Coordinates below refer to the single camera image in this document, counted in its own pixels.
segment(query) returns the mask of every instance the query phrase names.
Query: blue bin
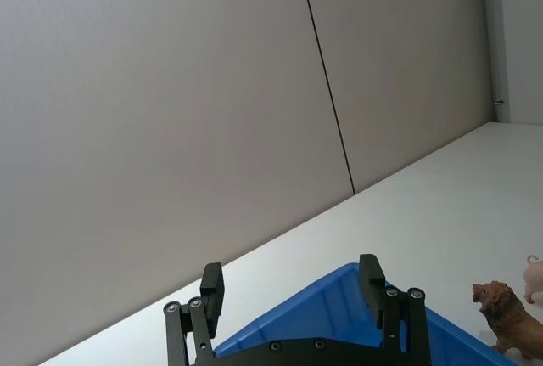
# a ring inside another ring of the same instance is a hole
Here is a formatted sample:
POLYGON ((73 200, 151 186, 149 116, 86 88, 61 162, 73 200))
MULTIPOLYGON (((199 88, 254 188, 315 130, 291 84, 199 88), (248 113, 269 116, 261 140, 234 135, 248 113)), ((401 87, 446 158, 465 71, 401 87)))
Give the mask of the blue bin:
MULTIPOLYGON (((426 309, 426 316, 434 366, 515 365, 434 311, 426 309)), ((216 354, 227 355, 268 341, 311 337, 379 345, 381 331, 375 328, 361 294, 357 263, 338 268, 257 318, 220 344, 216 354)))

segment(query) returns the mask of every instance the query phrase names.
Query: gray wall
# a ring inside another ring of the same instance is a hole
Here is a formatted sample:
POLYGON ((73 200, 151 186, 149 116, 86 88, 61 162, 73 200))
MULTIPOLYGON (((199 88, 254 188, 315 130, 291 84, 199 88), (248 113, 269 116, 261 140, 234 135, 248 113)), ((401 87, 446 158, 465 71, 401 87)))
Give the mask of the gray wall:
MULTIPOLYGON (((480 0, 311 0, 357 189, 489 117, 480 0)), ((0 0, 1 363, 352 195, 306 0, 0 0)))
POLYGON ((357 191, 491 116, 483 0, 311 0, 357 191))

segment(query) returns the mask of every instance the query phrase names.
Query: white table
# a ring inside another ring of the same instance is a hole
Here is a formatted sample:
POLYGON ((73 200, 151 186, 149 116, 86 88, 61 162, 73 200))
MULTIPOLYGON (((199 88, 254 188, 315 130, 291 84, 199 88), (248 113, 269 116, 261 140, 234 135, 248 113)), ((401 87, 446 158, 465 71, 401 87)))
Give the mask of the white table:
MULTIPOLYGON (((398 287, 422 287, 429 307, 491 342, 471 283, 499 279, 523 299, 525 258, 543 256, 543 127, 487 124, 227 264, 215 346, 362 252, 376 254, 398 287)), ((42 365, 166 366, 162 307, 187 301, 198 287, 196 281, 42 365)), ((543 309, 527 307, 543 320, 543 309)))

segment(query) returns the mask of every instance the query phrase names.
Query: toy pig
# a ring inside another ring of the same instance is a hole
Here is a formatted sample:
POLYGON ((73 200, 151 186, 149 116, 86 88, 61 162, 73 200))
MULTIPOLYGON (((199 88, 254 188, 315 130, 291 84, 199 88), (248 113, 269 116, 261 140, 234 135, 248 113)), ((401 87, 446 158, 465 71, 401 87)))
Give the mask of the toy pig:
POLYGON ((528 267, 524 270, 524 281, 526 282, 524 298, 529 304, 533 304, 532 295, 535 292, 543 291, 543 262, 532 254, 526 257, 526 261, 528 267))

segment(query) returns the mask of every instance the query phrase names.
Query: bolt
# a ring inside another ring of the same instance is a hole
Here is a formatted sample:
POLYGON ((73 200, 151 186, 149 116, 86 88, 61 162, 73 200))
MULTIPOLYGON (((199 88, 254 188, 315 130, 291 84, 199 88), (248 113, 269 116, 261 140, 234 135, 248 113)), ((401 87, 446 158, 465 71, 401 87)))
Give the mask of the bolt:
POLYGON ((317 339, 315 341, 315 348, 316 349, 323 349, 324 347, 326 346, 326 342, 321 340, 321 339, 317 339))
POLYGON ((423 298, 424 294, 420 290, 413 290, 413 291, 411 291, 411 296, 413 298, 423 298))
POLYGON ((279 351, 281 351, 281 342, 273 341, 273 342, 270 344, 270 350, 271 350, 272 352, 279 352, 279 351))

